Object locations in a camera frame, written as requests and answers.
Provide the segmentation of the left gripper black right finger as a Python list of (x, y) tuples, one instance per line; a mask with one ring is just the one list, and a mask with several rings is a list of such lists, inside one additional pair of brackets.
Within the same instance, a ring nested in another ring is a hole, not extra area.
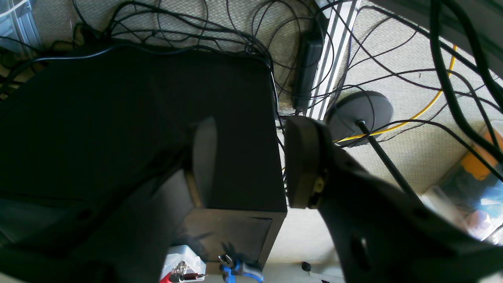
[(347, 283), (481, 283), (502, 276), (502, 247), (476, 240), (417, 198), (372, 176), (328, 127), (286, 122), (287, 197), (315, 208)]

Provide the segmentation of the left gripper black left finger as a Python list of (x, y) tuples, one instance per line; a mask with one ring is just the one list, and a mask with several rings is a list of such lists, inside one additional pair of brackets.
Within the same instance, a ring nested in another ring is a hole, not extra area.
[(1, 248), (1, 274), (24, 283), (158, 283), (176, 229), (208, 204), (217, 124), (192, 124), (176, 152), (125, 184)]

